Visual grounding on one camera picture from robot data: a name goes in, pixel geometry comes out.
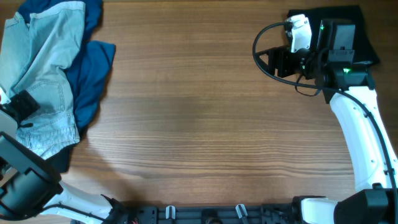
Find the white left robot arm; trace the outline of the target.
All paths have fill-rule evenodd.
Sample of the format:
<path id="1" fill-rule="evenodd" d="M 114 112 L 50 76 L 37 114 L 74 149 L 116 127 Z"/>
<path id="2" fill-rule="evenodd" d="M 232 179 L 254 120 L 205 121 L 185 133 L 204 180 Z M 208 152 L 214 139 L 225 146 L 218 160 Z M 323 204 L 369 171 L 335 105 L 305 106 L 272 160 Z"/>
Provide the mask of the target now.
<path id="1" fill-rule="evenodd" d="M 59 215 L 82 223 L 107 223 L 109 199 L 62 182 L 59 172 L 16 140 L 22 121 L 40 106 L 25 90 L 1 93 L 1 219 L 22 221 Z"/>

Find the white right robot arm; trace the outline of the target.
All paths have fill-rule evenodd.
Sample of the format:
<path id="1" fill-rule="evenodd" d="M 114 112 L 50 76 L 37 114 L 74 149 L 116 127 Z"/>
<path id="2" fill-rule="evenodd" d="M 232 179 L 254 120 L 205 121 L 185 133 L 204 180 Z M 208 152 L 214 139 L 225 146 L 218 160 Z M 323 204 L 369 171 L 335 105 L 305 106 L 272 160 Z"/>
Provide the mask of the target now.
<path id="1" fill-rule="evenodd" d="M 341 129 L 354 170 L 354 195 L 340 201 L 321 196 L 294 199 L 297 223 L 396 223 L 397 156 L 377 105 L 368 67 L 355 60 L 356 26 L 344 19 L 324 19 L 312 31 L 308 17 L 282 23 L 288 44 L 252 53 L 268 77 L 282 83 L 289 76 L 324 96 Z"/>

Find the light blue denim shorts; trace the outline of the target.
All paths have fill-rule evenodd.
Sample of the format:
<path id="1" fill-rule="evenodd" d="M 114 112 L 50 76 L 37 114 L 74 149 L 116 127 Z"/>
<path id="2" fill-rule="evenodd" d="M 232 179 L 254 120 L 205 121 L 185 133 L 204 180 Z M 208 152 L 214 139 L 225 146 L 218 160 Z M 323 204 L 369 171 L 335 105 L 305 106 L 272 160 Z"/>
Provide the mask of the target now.
<path id="1" fill-rule="evenodd" d="M 27 91 L 40 108 L 22 121 L 16 139 L 48 159 L 80 137 L 73 93 L 65 70 L 80 51 L 85 3 L 61 2 L 41 12 L 6 20 L 1 44 L 1 86 L 8 97 Z"/>

